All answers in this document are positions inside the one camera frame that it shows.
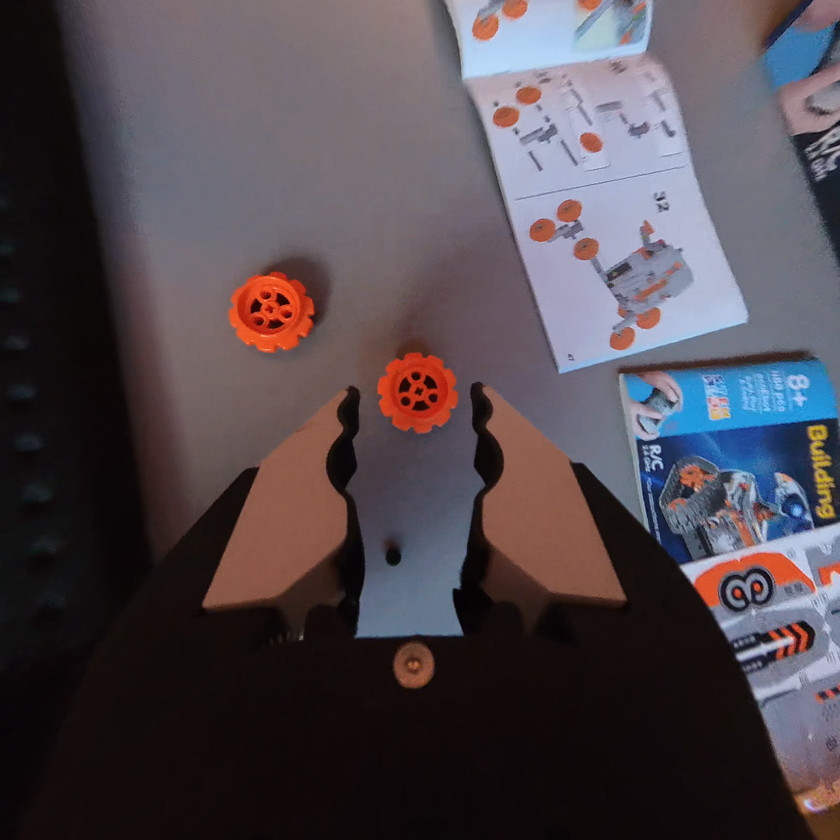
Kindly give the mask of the blue robot kit box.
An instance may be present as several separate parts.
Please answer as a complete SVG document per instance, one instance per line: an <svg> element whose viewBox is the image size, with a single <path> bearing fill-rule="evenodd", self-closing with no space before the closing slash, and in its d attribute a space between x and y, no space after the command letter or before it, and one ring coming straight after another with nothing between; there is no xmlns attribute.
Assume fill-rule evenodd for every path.
<svg viewBox="0 0 840 840"><path fill-rule="evenodd" d="M839 2L793 2L763 42L763 64L838 258Z"/></svg>

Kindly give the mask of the white open instruction booklet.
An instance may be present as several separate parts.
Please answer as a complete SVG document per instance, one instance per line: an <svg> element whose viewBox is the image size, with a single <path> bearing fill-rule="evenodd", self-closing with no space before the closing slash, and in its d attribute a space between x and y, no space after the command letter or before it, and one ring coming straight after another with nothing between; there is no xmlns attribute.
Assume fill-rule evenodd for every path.
<svg viewBox="0 0 840 840"><path fill-rule="evenodd" d="M746 323L654 2L445 6L559 371Z"/></svg>

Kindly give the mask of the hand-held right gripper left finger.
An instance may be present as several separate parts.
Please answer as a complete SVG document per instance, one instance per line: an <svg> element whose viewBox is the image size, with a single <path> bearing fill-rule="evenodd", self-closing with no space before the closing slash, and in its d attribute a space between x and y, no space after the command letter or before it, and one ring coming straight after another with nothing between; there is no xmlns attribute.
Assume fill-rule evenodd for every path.
<svg viewBox="0 0 840 840"><path fill-rule="evenodd" d="M348 386L259 464L203 598L208 613L274 608L302 634L334 609L353 636L361 607L361 527L348 485L361 394Z"/></svg>

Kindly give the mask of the blue kit manual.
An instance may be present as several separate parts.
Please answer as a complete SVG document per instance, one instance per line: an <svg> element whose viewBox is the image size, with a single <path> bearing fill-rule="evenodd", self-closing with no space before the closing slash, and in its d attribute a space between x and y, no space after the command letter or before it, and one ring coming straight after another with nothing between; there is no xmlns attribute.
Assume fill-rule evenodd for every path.
<svg viewBox="0 0 840 840"><path fill-rule="evenodd" d="M618 377L647 530L677 564L836 526L838 401L800 356Z"/></svg>

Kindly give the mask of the orange gear wheel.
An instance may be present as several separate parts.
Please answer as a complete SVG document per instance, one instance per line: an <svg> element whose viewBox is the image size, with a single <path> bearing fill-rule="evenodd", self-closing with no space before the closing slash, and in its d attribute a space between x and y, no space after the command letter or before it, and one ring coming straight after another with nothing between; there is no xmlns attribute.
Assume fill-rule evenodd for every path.
<svg viewBox="0 0 840 840"><path fill-rule="evenodd" d="M249 278L232 298L228 320L248 347L291 351L313 327L315 307L303 284L279 271Z"/></svg>

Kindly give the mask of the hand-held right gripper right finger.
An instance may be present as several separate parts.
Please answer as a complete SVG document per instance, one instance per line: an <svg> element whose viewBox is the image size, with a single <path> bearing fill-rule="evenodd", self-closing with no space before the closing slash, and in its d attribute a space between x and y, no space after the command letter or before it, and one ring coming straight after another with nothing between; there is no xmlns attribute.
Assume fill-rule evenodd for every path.
<svg viewBox="0 0 840 840"><path fill-rule="evenodd" d="M618 610L627 596L572 461L495 389L469 390L482 485L459 576L464 635L488 629L501 605L526 634L557 606Z"/></svg>

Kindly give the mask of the orange round wheel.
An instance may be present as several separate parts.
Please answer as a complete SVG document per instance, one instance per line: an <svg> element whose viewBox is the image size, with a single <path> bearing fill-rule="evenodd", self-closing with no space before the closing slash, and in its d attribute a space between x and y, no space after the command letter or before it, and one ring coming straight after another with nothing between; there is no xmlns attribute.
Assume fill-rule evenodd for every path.
<svg viewBox="0 0 840 840"><path fill-rule="evenodd" d="M415 434L446 425L459 402L454 373L438 357L419 352L389 363L377 393L393 426Z"/></svg>

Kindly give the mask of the grey desk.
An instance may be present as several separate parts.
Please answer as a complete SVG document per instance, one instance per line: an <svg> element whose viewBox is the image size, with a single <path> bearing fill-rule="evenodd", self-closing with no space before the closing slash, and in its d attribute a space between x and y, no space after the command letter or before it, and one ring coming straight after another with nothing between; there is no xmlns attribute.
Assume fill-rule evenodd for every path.
<svg viewBox="0 0 840 840"><path fill-rule="evenodd" d="M61 2L158 554L343 386L359 635L460 634L476 437L398 432L376 383L430 350L495 387L638 513L615 364L558 374L443 2ZM252 276L314 302L262 353L228 320Z"/></svg>

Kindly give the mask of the grey orange sticker sheet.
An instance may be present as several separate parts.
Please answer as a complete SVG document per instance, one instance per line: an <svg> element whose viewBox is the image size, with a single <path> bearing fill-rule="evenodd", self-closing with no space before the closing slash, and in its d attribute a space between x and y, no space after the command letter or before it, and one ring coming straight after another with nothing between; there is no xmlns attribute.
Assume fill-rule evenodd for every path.
<svg viewBox="0 0 840 840"><path fill-rule="evenodd" d="M724 633L806 815L839 800L839 526L680 565Z"/></svg>

